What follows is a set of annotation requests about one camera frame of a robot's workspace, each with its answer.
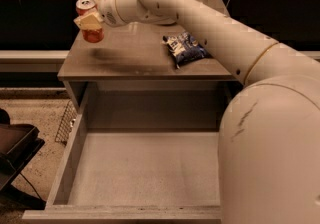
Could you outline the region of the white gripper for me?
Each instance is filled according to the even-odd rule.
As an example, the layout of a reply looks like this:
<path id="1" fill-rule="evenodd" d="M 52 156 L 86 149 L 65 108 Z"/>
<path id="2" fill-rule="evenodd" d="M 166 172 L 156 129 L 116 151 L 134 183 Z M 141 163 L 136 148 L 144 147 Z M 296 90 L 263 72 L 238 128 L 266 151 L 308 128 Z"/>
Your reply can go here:
<path id="1" fill-rule="evenodd" d="M 101 29 L 101 23 L 103 21 L 111 27 L 118 27 L 121 25 L 121 18 L 116 10 L 116 0 L 95 0 L 95 3 L 100 14 L 94 11 L 74 19 L 74 23 L 80 30 Z"/>

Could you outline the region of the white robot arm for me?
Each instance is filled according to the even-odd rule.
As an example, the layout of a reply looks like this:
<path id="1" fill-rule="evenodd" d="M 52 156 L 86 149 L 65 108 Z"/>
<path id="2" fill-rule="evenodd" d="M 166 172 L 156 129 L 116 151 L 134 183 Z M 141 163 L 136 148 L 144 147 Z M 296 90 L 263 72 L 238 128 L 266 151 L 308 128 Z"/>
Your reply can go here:
<path id="1" fill-rule="evenodd" d="M 320 224 L 320 63 L 197 0 L 79 0 L 82 30 L 174 21 L 231 75 L 222 224 Z"/>

